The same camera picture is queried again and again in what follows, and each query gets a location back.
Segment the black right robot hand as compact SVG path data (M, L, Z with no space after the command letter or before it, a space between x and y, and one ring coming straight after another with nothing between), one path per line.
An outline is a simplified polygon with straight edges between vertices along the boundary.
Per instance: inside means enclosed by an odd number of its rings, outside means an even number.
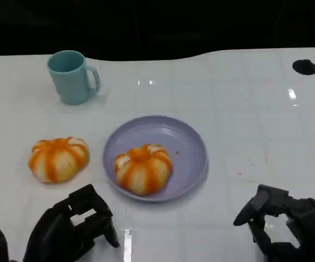
M264 230L265 216L288 217L287 227L300 246L290 242L272 242ZM248 224L253 242L266 261L315 261L315 200L295 199L287 190L260 184L256 195L241 209L233 225Z

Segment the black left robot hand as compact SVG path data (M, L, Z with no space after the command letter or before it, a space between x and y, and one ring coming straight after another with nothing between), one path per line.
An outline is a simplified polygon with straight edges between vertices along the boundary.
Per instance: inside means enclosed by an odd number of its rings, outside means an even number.
M112 217L107 203L88 184L44 212L32 230L23 261L77 261L102 235L118 248Z

